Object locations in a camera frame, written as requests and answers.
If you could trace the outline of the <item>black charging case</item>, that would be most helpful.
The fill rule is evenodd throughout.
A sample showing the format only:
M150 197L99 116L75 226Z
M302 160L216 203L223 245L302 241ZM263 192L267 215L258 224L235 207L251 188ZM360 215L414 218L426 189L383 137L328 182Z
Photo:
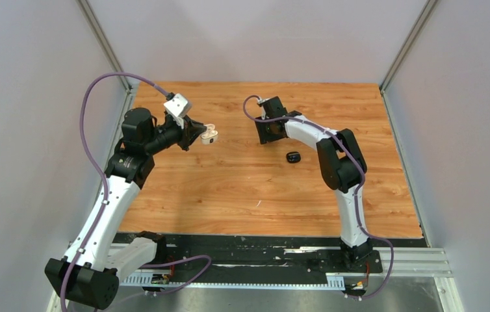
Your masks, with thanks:
M298 151L290 151L286 154L286 160L290 164L298 163L301 159L302 156Z

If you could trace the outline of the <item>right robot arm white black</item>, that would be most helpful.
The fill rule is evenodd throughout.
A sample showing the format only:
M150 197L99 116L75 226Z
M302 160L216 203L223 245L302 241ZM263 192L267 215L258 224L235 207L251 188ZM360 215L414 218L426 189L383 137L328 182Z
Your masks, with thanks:
M365 265L372 243L365 229L363 185L367 165L354 133L322 127L300 112L289 112L278 97L253 96L262 110L254 118L261 144L283 138L297 140L318 155L322 179L334 191L341 219L341 264L349 271Z

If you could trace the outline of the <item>white charging case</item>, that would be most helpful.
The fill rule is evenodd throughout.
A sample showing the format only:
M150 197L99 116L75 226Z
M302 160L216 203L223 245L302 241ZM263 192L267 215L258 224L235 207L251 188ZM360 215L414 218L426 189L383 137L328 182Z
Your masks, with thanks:
M206 130L200 135L201 143L208 145L218 140L218 131L212 123L206 124Z

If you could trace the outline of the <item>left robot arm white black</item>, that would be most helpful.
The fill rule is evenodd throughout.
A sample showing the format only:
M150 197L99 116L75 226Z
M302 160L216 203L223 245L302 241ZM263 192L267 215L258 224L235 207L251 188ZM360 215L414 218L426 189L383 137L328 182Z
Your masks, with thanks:
M218 132L213 124L203 124L188 116L173 117L166 112L163 124L148 109L131 109L121 124L122 137L100 170L102 189L77 238L60 259L50 259L45 274L56 294L65 302L108 308L120 283L134 271L149 265L168 266L168 250L163 235L143 231L119 252L110 254L118 228L148 175L155 166L153 156L175 144L182 150L197 139L213 143Z

